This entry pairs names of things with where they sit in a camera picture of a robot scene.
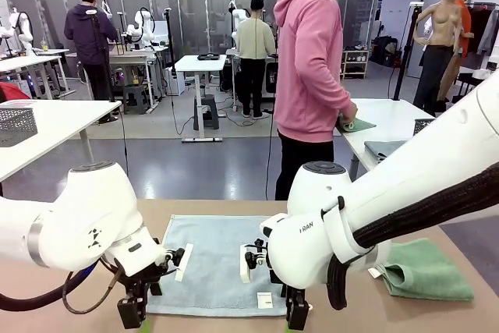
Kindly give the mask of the clothes rack with dark garments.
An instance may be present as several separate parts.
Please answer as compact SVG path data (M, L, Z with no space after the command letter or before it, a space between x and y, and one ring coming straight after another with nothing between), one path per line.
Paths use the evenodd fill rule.
M499 4L472 2L467 5L471 16L471 32L467 56L489 55L494 47L499 31Z

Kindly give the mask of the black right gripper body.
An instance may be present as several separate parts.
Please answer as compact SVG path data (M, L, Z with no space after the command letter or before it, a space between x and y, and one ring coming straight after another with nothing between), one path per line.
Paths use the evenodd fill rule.
M286 285L280 280L274 271L269 271L269 275L271 283L281 285L281 297L285 299L286 305L292 305L293 303L297 303L299 305L307 304L304 289L295 289L289 285Z

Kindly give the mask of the white computer case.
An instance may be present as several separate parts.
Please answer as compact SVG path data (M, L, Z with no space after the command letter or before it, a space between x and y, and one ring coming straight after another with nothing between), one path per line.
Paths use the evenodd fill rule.
M165 78L166 93L169 96L180 96L185 91L185 77L184 73L176 73L172 75L172 67L163 70Z

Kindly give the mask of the white shoe shelf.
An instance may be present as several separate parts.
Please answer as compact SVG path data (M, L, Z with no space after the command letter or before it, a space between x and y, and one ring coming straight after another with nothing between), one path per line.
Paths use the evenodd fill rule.
M342 53L341 78L364 79L366 77L369 51L367 49L350 49Z

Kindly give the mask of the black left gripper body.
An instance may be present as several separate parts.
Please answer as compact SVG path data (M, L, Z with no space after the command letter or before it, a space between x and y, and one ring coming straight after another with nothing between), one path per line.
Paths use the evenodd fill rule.
M118 277L118 283L124 286L128 298L145 299L149 292L153 296L162 295L159 281L163 275L163 267L149 265L132 276L121 273Z

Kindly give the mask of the white lab workbench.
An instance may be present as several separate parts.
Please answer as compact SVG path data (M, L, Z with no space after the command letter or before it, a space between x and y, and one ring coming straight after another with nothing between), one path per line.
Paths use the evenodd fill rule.
M114 92L123 101L123 87L143 85L151 113L166 96L163 70L168 62L168 47L153 46L140 50L125 51L117 46L110 52Z

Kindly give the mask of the person in beige sweater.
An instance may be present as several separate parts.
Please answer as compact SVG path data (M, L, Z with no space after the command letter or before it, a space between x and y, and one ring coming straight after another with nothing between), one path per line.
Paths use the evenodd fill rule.
M276 52L271 27L262 19L264 0L251 0L250 17L240 24L238 32L239 61L242 86L239 101L245 118L253 113L253 119L268 117L261 110L262 86L265 77L266 59Z

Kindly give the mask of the red fabric item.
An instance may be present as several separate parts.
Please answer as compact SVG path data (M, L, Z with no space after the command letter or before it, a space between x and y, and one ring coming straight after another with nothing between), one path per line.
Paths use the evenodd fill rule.
M12 100L29 100L30 97L13 83L0 82L0 103Z

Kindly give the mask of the black light stand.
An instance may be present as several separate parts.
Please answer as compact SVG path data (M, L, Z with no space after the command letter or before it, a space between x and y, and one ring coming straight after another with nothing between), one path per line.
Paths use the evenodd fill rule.
M171 60L171 64L172 64L172 78L176 80L177 79L177 72L176 72L176 68L175 68L175 54L174 54L174 51L173 51L172 28L171 28L171 23L170 23L170 12L171 12L170 8L165 8L164 12L163 12L163 16L165 18L166 25L167 25L167 31L168 31L168 50L169 50L169 53L170 53L170 60Z

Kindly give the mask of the light blue terry towel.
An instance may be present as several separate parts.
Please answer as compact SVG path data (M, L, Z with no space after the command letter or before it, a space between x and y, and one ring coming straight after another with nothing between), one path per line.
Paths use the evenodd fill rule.
M193 244L182 282L160 280L161 296L150 296L150 314L196 317L277 317L286 314L281 286L243 283L239 248L261 238L263 216L174 215L165 231L167 248Z

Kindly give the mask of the pink-sleeved right forearm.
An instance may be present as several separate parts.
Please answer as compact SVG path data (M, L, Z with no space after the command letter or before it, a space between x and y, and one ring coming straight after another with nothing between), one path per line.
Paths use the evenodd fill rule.
M349 92L335 78L330 78L320 86L320 96L326 106L338 112L351 101Z

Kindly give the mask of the grey perforated plastic basket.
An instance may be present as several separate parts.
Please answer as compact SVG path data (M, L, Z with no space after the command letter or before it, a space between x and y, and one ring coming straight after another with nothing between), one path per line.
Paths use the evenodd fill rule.
M417 133L422 131L425 127L431 124L434 119L415 119L414 120L414 128L413 135L415 136Z
M0 108L0 148L16 146L37 133L32 108Z

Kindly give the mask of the beige mannequin with dark skirt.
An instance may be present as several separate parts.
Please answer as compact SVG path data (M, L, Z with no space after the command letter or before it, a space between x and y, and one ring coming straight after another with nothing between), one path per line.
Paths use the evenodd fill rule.
M456 0L440 0L424 9L416 19L417 23L431 18L432 33L428 38L413 32L413 40L424 45L423 68L413 104L429 115L435 115L435 105L441 86L441 79L448 63L459 49L462 30L462 11Z

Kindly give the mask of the green terry towel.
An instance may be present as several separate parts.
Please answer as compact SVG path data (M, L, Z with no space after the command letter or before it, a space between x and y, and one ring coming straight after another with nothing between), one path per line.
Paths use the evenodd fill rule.
M391 245L387 260L369 269L391 296L472 301L474 292L458 267L428 239Z
M346 122L343 119L343 116L339 115L336 127L341 133L354 133L366 129L372 129L376 127L376 125L371 122L366 122L358 118L353 119L351 122Z

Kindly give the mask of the person's right hand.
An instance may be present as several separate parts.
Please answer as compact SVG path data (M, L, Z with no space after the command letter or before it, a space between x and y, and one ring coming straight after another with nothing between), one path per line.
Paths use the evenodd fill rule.
M350 101L342 110L342 122L350 123L354 122L356 119L356 114L358 112L358 108L353 101Z

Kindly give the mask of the black bags pile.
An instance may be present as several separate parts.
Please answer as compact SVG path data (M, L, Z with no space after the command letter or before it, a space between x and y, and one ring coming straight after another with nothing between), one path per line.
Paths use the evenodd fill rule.
M392 36L375 37L371 42L369 60L378 65L394 67L400 62L402 50L398 39Z

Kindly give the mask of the black pole with white top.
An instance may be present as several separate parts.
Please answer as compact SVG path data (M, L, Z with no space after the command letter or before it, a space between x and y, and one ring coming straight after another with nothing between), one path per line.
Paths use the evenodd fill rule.
M402 53L402 62L399 67L398 78L395 85L395 91L393 93L392 99L398 101L400 99L400 91L402 88L402 81L405 75L405 69L407 62L409 60L409 53L412 49L413 43L413 32L416 27L416 21L419 14L423 11L423 2L410 2L409 3L409 15L411 16L410 25L406 33L405 45Z

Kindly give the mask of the person in pink hoodie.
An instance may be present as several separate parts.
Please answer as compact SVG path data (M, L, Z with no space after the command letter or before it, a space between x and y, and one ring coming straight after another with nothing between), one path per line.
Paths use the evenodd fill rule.
M287 200L299 168L334 160L341 112L321 100L320 86L340 81L343 30L337 0L277 0L278 80L274 120L281 140L276 200Z

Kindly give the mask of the small white desk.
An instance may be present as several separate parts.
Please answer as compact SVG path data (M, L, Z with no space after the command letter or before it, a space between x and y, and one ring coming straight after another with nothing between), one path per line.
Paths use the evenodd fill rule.
M185 55L175 64L175 70L178 73L194 73L196 89L196 114L198 118L197 135L185 137L183 143L216 143L221 142L221 137L206 137L203 122L203 105L201 103L200 74L223 70L225 61L222 55L218 60L199 60L196 55Z

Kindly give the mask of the person in purple jacket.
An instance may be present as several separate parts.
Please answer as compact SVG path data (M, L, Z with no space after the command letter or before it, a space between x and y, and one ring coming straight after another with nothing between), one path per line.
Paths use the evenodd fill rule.
M102 44L106 48L107 59L109 56L109 41L117 41L118 33L111 20L104 11L97 8L97 0L81 0L74 5L66 14L64 35L72 41L76 49L77 58L90 80L94 100L108 100L106 82L102 69L101 53L97 49L94 30L90 17L86 14L89 9L97 10L99 19Z

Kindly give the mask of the grey plastic step stool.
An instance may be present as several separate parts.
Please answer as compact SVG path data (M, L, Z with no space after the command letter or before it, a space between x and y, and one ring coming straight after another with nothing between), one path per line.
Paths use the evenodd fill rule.
M124 86L123 106L126 114L145 114L149 106L144 86L136 84Z
M203 126L205 128L219 129L218 108L215 97L213 94L206 94L201 98L203 106ZM194 98L194 119L193 129L199 130L198 116L197 116L197 100Z

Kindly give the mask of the mannequin with orange shirt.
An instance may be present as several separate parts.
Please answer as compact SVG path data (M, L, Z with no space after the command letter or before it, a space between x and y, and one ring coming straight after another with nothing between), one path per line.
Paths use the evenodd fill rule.
M459 37L459 55L461 58L467 56L469 40L474 38L474 33L471 31L472 18L466 1L468 0L455 0L455 4L460 8L462 20L462 31Z

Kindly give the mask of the long white lab table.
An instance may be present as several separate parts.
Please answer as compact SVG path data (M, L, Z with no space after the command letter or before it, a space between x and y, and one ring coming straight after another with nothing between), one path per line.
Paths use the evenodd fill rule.
M48 99L66 97L75 91L69 88L62 57L69 49L49 49L40 51L37 55L17 56L0 59L0 80L7 79L18 87L22 86L22 75L27 75L27 84L34 89L34 99ZM55 83L50 86L47 68L51 62L56 62L60 76L55 74Z

